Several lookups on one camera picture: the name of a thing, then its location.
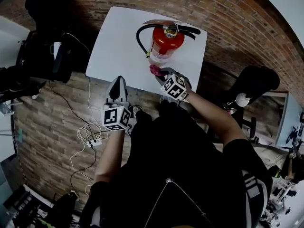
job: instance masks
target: black shirt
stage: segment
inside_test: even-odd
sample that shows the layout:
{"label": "black shirt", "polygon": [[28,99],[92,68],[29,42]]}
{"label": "black shirt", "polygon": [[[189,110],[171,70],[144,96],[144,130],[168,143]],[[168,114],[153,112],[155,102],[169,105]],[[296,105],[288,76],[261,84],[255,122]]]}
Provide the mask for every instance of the black shirt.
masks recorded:
{"label": "black shirt", "polygon": [[[129,161],[110,183],[91,187],[83,227],[98,206],[101,227],[145,227],[149,216],[148,228],[245,227],[242,170],[263,181],[269,196],[272,179],[247,140],[231,141],[221,153],[187,114],[172,109],[138,125]],[[166,185],[168,178],[174,183]]]}

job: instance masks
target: person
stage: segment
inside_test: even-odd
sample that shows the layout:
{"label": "person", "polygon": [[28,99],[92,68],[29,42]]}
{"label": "person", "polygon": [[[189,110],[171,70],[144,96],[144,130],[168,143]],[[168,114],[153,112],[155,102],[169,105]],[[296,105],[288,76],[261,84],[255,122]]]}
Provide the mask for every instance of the person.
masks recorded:
{"label": "person", "polygon": [[303,155],[293,158],[294,150],[287,152],[269,146],[255,146],[254,150],[262,159],[270,176],[283,178],[293,184],[304,180]]}
{"label": "person", "polygon": [[223,152],[178,104],[162,101],[154,121],[135,106],[130,157],[121,167],[124,131],[111,132],[81,227],[246,227],[242,170],[265,183],[268,199],[272,179],[229,114],[191,90],[186,100],[222,140]]}

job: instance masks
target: hand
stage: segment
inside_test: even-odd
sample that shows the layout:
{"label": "hand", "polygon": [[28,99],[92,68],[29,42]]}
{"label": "hand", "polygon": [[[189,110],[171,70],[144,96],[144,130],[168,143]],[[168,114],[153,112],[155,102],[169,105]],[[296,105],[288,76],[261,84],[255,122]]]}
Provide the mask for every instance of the hand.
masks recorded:
{"label": "hand", "polygon": [[177,76],[184,79],[187,94],[193,92],[190,80],[187,77],[185,77],[184,75],[180,74],[180,73],[177,73]]}

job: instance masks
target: wooden floor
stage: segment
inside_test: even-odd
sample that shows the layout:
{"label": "wooden floor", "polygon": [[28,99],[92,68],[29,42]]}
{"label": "wooden floor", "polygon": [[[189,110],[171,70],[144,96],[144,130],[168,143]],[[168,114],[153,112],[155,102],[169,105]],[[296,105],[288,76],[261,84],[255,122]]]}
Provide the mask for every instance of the wooden floor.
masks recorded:
{"label": "wooden floor", "polygon": [[[204,83],[201,86],[208,85],[212,81],[210,80],[211,77],[213,76],[207,70],[202,77]],[[109,83],[93,78],[90,79],[90,83],[90,107],[93,110],[94,117],[97,120],[101,120],[100,110],[104,105],[105,91]],[[87,107],[89,97],[88,77],[81,73],[73,73],[67,84],[51,82],[51,86],[69,101],[77,115],[86,121],[95,121]],[[159,95],[133,88],[128,88],[128,93],[128,100],[131,104],[142,106],[153,118],[158,116],[156,106],[159,103]],[[85,123],[74,116],[64,99],[54,94],[48,83],[36,100],[32,100],[31,97],[23,97],[22,101],[23,105],[17,106],[15,110],[15,128],[17,133],[20,129],[23,133],[22,142],[17,144],[20,162],[28,185],[48,199],[52,199],[54,194],[60,197],[71,191],[70,175],[74,170],[71,166],[70,157],[83,148],[83,144],[77,138],[76,132]],[[263,104],[264,108],[267,105],[270,111],[276,115],[276,109],[269,105],[271,104],[269,101],[263,102]],[[268,115],[269,118],[269,113],[261,113],[259,108],[257,110],[255,111],[255,108],[251,107],[249,113],[260,115],[261,121],[259,124],[263,125],[263,119],[268,121],[263,114]],[[274,129],[272,132],[277,128],[275,121],[277,120],[269,120],[266,123],[267,126],[270,125],[270,128]],[[97,147],[97,160],[105,144],[106,141],[103,142],[102,146]],[[126,134],[123,148],[123,164],[129,157],[130,145],[130,138]],[[94,152],[89,148],[85,148],[82,153],[73,158],[73,164],[77,170],[89,166],[93,161]],[[97,162],[85,171],[90,178],[93,178]],[[6,165],[4,169],[10,169],[10,175],[14,175],[13,165],[16,171],[19,169],[16,160],[13,162],[6,161],[4,165]],[[12,179],[19,183],[24,182],[20,172],[16,173],[15,178]],[[80,202],[77,208],[81,209],[87,199],[85,194],[86,185],[90,185],[91,181],[80,174],[76,174],[72,182],[80,194]]]}

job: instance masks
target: brick wall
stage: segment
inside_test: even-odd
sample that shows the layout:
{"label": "brick wall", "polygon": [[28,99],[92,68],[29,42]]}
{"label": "brick wall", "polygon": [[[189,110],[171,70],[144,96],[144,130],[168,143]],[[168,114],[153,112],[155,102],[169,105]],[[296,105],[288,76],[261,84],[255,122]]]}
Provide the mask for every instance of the brick wall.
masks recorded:
{"label": "brick wall", "polygon": [[[238,75],[247,65],[276,70],[279,90],[304,105],[303,48],[267,0],[75,0],[82,19],[99,29],[111,6],[136,8],[179,19],[208,32],[204,60]],[[25,0],[1,0],[0,15],[29,29],[35,23]]]}

